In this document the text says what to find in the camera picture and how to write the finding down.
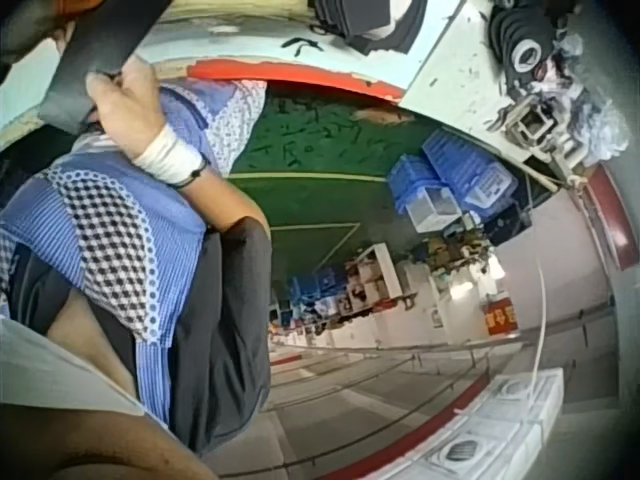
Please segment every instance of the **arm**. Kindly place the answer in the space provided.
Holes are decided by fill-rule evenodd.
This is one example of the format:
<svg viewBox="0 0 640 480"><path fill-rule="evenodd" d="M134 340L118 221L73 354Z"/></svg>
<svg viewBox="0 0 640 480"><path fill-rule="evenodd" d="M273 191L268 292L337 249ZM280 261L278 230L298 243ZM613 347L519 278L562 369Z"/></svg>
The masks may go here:
<svg viewBox="0 0 640 480"><path fill-rule="evenodd" d="M241 219L257 220L270 237L269 223L260 207L247 195L205 169L200 177L180 189L180 193L208 223L221 233L226 232Z"/></svg>
<svg viewBox="0 0 640 480"><path fill-rule="evenodd" d="M167 125L153 69L137 57L122 69L122 86L99 74L87 76L87 91L105 132L138 167L175 188L221 233L241 219L257 220L269 234L260 207L205 167L202 156Z"/></svg>

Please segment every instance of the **red stripe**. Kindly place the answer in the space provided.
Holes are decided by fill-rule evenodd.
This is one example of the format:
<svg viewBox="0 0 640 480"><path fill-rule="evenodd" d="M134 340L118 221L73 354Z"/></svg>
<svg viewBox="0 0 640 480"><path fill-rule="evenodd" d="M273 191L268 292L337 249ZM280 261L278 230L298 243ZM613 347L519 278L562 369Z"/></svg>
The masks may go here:
<svg viewBox="0 0 640 480"><path fill-rule="evenodd" d="M274 360L273 362L271 362L271 366L276 367L278 365L285 365L287 363L297 362L298 360L302 360L302 355L299 353L291 357L284 357L284 358L279 358L277 360Z"/></svg>
<svg viewBox="0 0 640 480"><path fill-rule="evenodd" d="M380 81L369 81L350 73L323 70L308 65L280 62L243 62L227 58L198 60L187 67L187 75L202 80L281 80L340 88L399 103L405 91Z"/></svg>
<svg viewBox="0 0 640 480"><path fill-rule="evenodd" d="M429 437L453 420L456 416L455 410L466 408L487 385L489 385L489 377L482 375L473 382L469 388L462 392L457 399L413 432L408 433L388 447L321 478L323 480L352 480L354 478L362 478L395 462L398 458L414 450L421 443L424 443Z"/></svg>
<svg viewBox="0 0 640 480"><path fill-rule="evenodd" d="M626 270L640 262L638 242L627 211L620 199L613 179L607 169L598 168L589 179L587 194L597 205L598 213L609 236L610 250L620 270Z"/></svg>

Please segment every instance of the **fluorescent light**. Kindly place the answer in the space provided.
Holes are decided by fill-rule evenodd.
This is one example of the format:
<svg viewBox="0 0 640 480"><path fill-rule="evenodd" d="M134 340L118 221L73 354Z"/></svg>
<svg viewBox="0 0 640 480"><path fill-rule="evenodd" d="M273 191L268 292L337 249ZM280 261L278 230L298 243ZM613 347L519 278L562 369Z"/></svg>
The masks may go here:
<svg viewBox="0 0 640 480"><path fill-rule="evenodd" d="M491 275L491 278L494 280L500 280L506 275L504 268L500 265L498 257L495 255L489 257L489 275Z"/></svg>
<svg viewBox="0 0 640 480"><path fill-rule="evenodd" d="M449 288L449 293L451 293L451 298L453 300L459 300L464 297L470 290L473 290L473 283L463 282L456 285L451 285L451 287Z"/></svg>

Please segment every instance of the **cable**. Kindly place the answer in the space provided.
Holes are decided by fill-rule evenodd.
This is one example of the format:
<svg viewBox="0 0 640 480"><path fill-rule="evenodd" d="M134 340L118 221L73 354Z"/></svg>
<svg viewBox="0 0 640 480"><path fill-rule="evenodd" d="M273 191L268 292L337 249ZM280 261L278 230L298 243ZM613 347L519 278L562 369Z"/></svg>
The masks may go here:
<svg viewBox="0 0 640 480"><path fill-rule="evenodd" d="M536 242L536 226L533 222L533 196L531 194L531 180L527 175L527 194L529 195L529 211L531 215L531 232L534 239L533 254L536 259L536 265L538 267L538 276L540 277L540 289L542 293L542 318L540 323L540 337L538 338L538 348L536 350L535 360L533 362L533 371L531 374L531 383L529 384L529 408L531 408L534 401L533 390L535 388L536 380L538 378L538 369L540 368L540 359L542 357L542 348L544 347L544 338L547 332L547 288L544 281L544 273L542 271L542 264L540 263L540 255L538 254L537 242Z"/></svg>

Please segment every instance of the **white bandage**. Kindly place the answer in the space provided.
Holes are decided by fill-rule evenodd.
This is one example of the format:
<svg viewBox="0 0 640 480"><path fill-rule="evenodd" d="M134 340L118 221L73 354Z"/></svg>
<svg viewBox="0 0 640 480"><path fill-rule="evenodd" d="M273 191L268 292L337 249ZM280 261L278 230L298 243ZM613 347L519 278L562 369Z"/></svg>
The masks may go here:
<svg viewBox="0 0 640 480"><path fill-rule="evenodd" d="M133 163L161 182L180 187L202 171L205 160L167 124Z"/></svg>

